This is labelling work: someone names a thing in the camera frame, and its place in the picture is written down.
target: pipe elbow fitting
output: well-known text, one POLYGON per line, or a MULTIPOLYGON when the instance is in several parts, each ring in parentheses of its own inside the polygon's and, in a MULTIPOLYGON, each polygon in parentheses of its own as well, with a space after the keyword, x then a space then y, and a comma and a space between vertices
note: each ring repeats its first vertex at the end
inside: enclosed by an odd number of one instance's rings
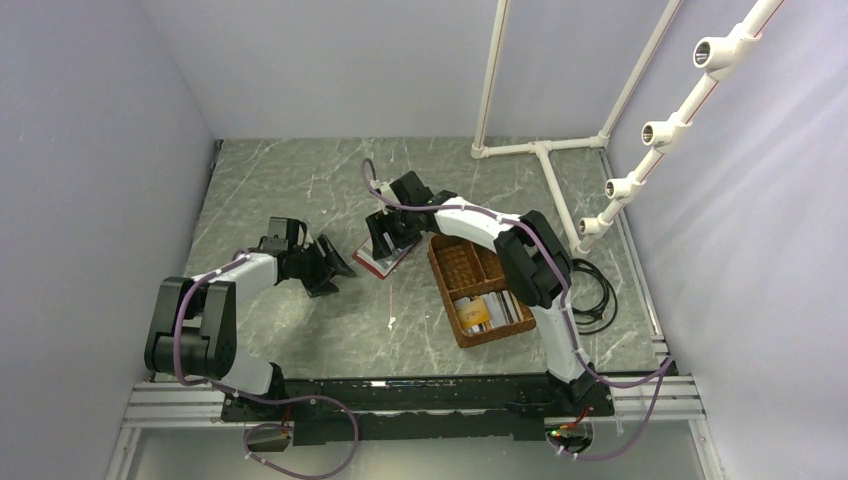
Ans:
POLYGON ((479 160, 481 158, 489 158, 489 147, 478 147, 471 144, 471 158, 479 160))
POLYGON ((577 228, 583 235, 598 235, 603 233, 612 223, 603 223, 597 217, 583 217, 577 222, 577 228))
POLYGON ((630 172, 626 178, 612 178, 607 180, 604 193, 610 200, 618 200, 627 205, 634 196, 642 189, 643 182, 636 180, 635 172, 630 172))
POLYGON ((758 40, 759 37, 747 36, 742 25, 736 24, 726 37, 704 37, 698 41, 692 51, 692 63, 719 82, 733 72, 758 40))
POLYGON ((689 125, 683 123, 677 113, 671 114, 668 120, 648 122, 642 127, 642 143, 660 153, 668 153, 689 125))

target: white pvc pipe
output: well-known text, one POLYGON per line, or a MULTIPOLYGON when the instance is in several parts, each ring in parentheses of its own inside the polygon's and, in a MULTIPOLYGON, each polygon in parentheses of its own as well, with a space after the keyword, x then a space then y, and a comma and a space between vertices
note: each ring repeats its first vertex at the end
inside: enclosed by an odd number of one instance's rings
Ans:
POLYGON ((515 155, 516 153, 533 153, 533 146, 529 143, 521 145, 505 145, 503 147, 483 147, 483 157, 494 157, 497 155, 515 155))
MULTIPOLYGON (((778 7, 783 3, 783 0, 758 0, 757 3, 751 8, 748 12, 748 15, 745 16, 745 19, 734 27, 734 31, 731 32, 733 34, 742 34, 746 37, 757 37, 762 31, 765 24, 768 20, 774 15, 774 12, 777 11, 778 7)), ((692 92, 689 96, 686 97, 686 100, 683 101, 683 104, 680 108, 672 114, 672 117, 679 120, 683 125, 688 126, 691 124, 692 118, 695 117, 695 114, 698 113, 698 110, 701 106, 706 102, 707 98, 710 94, 715 90, 718 85, 718 80, 712 78, 709 73, 705 73, 701 76, 701 79, 698 80, 698 83, 692 89, 692 92)), ((648 175, 654 170, 659 161, 665 156, 665 153, 660 153, 656 148, 651 148, 645 157, 639 162, 639 165, 632 172, 639 183, 641 184, 648 178, 648 175)), ((592 233, 591 235, 585 235, 583 240, 580 241, 576 251, 578 253, 587 253, 589 249, 592 247, 592 244, 603 236, 604 233, 610 228, 612 221, 618 215, 619 212, 624 208, 624 206, 630 203, 640 189, 635 190, 628 198, 624 199, 614 199, 610 201, 607 208, 604 209, 597 217, 597 222, 594 222, 593 225, 597 224, 599 228, 597 231, 592 233)))
POLYGON ((536 156, 539 157, 539 161, 542 163, 542 171, 545 172, 545 179, 548 181, 548 188, 551 189, 554 205, 557 208, 557 213, 559 213, 562 226, 565 228, 565 236, 568 238, 569 247, 573 250, 580 243, 580 237, 577 235, 577 229, 574 228, 574 220, 571 219, 571 213, 568 211, 568 206, 562 197, 562 190, 559 188, 559 182, 551 166, 551 158, 548 156, 548 150, 545 147, 538 146, 534 153, 536 153, 536 156))
POLYGON ((633 95, 633 91, 636 90, 636 85, 639 83, 639 80, 642 78, 645 70, 647 70, 648 63, 657 51, 657 47, 659 47, 663 36, 665 36, 665 32, 668 30, 674 15, 677 13, 680 8, 680 4, 682 3, 683 0, 669 0, 668 4, 665 6, 665 10, 663 10, 662 15, 660 15, 660 19, 657 21, 657 25, 654 27, 653 33, 651 33, 651 36, 648 38, 648 43, 645 44, 645 48, 642 49, 642 54, 639 55, 639 59, 636 61, 633 71, 630 72, 630 77, 627 79, 627 83, 624 84, 624 88, 618 95, 618 100, 615 101, 615 105, 612 107, 612 111, 607 117, 607 121, 604 123, 601 131, 598 132, 599 137, 609 138, 612 133, 612 129, 615 128, 615 124, 618 122, 619 117, 621 117, 621 113, 624 111, 624 107, 627 105, 627 101, 630 100, 630 97, 633 95))
POLYGON ((572 138, 569 140, 553 140, 545 142, 549 150, 566 150, 569 148, 599 148, 604 146, 603 140, 597 135, 587 138, 572 138))
POLYGON ((486 62, 486 78, 483 81, 483 97, 480 99, 480 113, 477 115, 477 130, 474 133, 474 143, 471 144, 472 150, 482 149, 486 138, 486 122, 489 118, 489 106, 492 103, 492 94, 495 89, 495 74, 497 74, 501 39, 506 27, 508 9, 509 0, 498 0, 495 25, 492 28, 492 41, 489 44, 489 60, 486 62))
POLYGON ((498 155, 515 155, 517 153, 533 153, 536 146, 541 145, 551 150, 565 150, 569 148, 599 148, 604 144, 597 136, 587 138, 572 138, 569 140, 539 140, 536 142, 522 143, 519 145, 504 145, 501 147, 483 147, 479 150, 478 158, 496 157, 498 155))

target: metal frame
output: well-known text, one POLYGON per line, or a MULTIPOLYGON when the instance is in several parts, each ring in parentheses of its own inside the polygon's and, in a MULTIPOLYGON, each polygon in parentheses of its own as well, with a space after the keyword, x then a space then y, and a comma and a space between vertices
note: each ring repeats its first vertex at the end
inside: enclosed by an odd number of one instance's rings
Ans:
MULTIPOLYGON (((616 377, 616 380, 633 381, 637 378, 616 377)), ((592 417, 592 421, 616 422, 620 425, 624 421, 641 420, 648 409, 655 386, 654 380, 627 390, 612 388, 615 416, 592 417)), ((144 429, 230 428, 243 430, 255 425, 222 422, 220 415, 223 403, 224 394, 208 386, 183 387, 173 381, 144 382, 135 385, 121 422, 120 435, 106 479, 127 479, 139 437, 144 429)), ((475 410, 460 412, 479 413, 475 410)), ((378 413, 395 415, 399 412, 378 413)), ((551 417, 546 418, 545 423, 556 425, 573 420, 568 417, 551 417)), ((651 420, 688 421, 705 477, 708 480, 724 478, 723 469, 706 424, 701 397, 691 376, 680 375, 664 379, 651 420)))
MULTIPOLYGON (((599 150, 599 157, 604 174, 607 178, 613 178, 612 168, 610 167, 609 157, 607 156, 605 148, 599 150)), ((639 260, 639 253, 636 251, 636 244, 633 242, 633 236, 630 231, 630 224, 627 221, 627 212, 625 210, 622 210, 621 213, 618 214, 618 222, 616 222, 616 224, 618 225, 619 234, 624 239, 624 244, 627 246, 626 252, 630 269, 636 276, 637 283, 642 291, 641 298, 643 301, 643 307, 647 318, 650 320, 650 326, 654 331, 654 335, 651 336, 654 352, 658 358, 664 358, 669 354, 668 344, 666 343, 662 326, 657 318, 654 300, 653 297, 651 297, 650 290, 648 289, 648 282, 645 279, 645 272, 642 270, 642 262, 639 260)), ((725 478, 724 467, 721 464, 721 459, 719 458, 718 451, 716 450, 712 433, 710 432, 709 425, 707 424, 706 415, 703 418, 690 418, 688 420, 689 430, 692 432, 692 439, 695 443, 695 449, 698 452, 698 459, 700 460, 701 468, 704 471, 704 478, 707 480, 723 480, 725 478)))

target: marble pattern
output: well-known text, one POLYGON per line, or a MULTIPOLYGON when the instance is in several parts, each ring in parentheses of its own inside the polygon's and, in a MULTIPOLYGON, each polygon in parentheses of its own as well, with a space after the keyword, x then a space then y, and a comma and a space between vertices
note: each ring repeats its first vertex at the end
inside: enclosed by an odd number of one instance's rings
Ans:
MULTIPOLYGON (((508 145, 526 138, 493 138, 508 145)), ((469 138, 342 138, 228 140, 224 142, 198 220, 186 273, 225 263, 241 246, 255 245, 270 216, 305 220, 313 236, 326 233, 345 258, 367 237, 364 218, 376 211, 360 161, 374 159, 382 179, 415 170, 433 190, 455 191, 493 209, 537 209, 564 239, 538 160, 530 155, 473 160, 469 138)), ((574 218, 605 205, 605 175, 597 150, 553 152, 574 218)), ((617 229, 589 260, 610 278, 621 302, 606 331, 584 339, 601 371, 655 368, 651 329, 626 247, 617 229)), ((386 280, 359 264, 358 278, 334 280, 341 292, 309 299, 297 281, 258 295, 238 320, 240 348, 279 364, 289 377, 496 374, 541 372, 545 353, 537 330, 460 349, 451 333, 421 244, 386 280), (396 317, 392 328, 389 318, 396 317)), ((574 302, 589 305, 599 288, 574 278, 574 302)))

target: pvc pipe frame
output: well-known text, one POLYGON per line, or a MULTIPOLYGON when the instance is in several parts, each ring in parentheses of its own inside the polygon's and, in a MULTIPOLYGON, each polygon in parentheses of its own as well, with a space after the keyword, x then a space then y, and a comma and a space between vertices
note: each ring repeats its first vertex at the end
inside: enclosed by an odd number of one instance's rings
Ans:
POLYGON ((683 0, 669 0, 663 10, 662 15, 654 27, 653 33, 648 39, 645 48, 642 50, 630 77, 624 85, 624 89, 618 96, 618 99, 613 106, 603 128, 597 135, 588 138, 578 138, 570 140, 546 140, 539 142, 530 142, 521 145, 508 145, 502 147, 487 147, 484 145, 486 138, 486 125, 489 115, 489 107, 492 102, 494 93, 495 75, 497 73, 497 64, 500 58, 500 50, 503 39, 503 32, 506 27, 507 16, 509 12, 509 0, 498 0, 497 11, 495 13, 495 23, 492 28, 492 40, 489 45, 489 58, 486 63, 486 77, 483 82, 483 95, 480 100, 480 111, 477 117, 477 130, 474 134, 474 142, 471 144, 471 156, 475 159, 489 158, 500 155, 514 155, 521 153, 535 153, 542 163, 542 170, 545 172, 545 178, 548 181, 548 186, 551 189, 551 195, 554 198, 557 212, 560 220, 565 228, 566 236, 570 244, 572 254, 575 256, 583 256, 588 253, 588 250, 580 249, 580 237, 574 227, 574 221, 571 218, 571 213, 568 206, 565 204, 565 199, 562 196, 562 191, 559 188, 559 182, 556 174, 550 164, 549 152, 553 150, 564 150, 569 148, 605 148, 609 142, 609 136, 616 122, 621 116, 627 101, 633 95, 636 85, 642 78, 642 74, 647 69, 648 63, 656 52, 660 41, 668 30, 674 15, 680 8, 683 0))
MULTIPOLYGON (((743 42, 756 42, 759 40, 760 33, 762 33, 766 23, 768 23, 772 15, 774 15, 774 12, 777 11, 782 3, 783 0, 758 0, 748 12, 748 15, 745 16, 745 19, 733 28, 727 38, 743 42)), ((702 43, 704 43, 704 40, 698 42, 696 49, 699 48, 702 43)), ((744 53, 746 52, 747 50, 738 54, 732 62, 733 65, 726 68, 732 69, 733 66, 738 64, 744 58, 744 53)), ((706 68, 705 70, 706 72, 701 76, 700 80, 698 80, 698 83, 695 84, 692 92, 689 93, 680 108, 671 115, 670 120, 680 120, 686 127, 691 125, 695 114, 698 113, 698 110, 700 110, 707 98, 709 98, 709 96, 713 93, 713 90, 715 90, 716 86, 719 84, 719 80, 713 78, 712 74, 714 72, 710 71, 709 68, 706 68)), ((645 157, 641 162, 639 162, 639 165, 632 172, 640 186, 645 182, 651 172, 654 171, 660 160, 662 160, 662 158, 668 153, 670 147, 673 146, 672 144, 676 143, 676 140, 679 139, 672 139, 669 145, 664 146, 663 153, 659 152, 656 146, 652 146, 651 149, 648 150, 648 153, 645 154, 645 157)), ((649 143, 648 140, 645 140, 645 137, 643 137, 643 141, 646 144, 649 143)), ((600 224, 598 231, 591 235, 584 236, 583 240, 581 240, 577 247, 577 251, 588 252, 595 240, 600 238, 609 229, 609 226, 612 224, 616 215, 621 212, 626 204, 633 200, 638 191, 639 190, 634 191, 626 199, 613 199, 609 205, 607 205, 607 208, 597 217, 597 221, 600 224)))

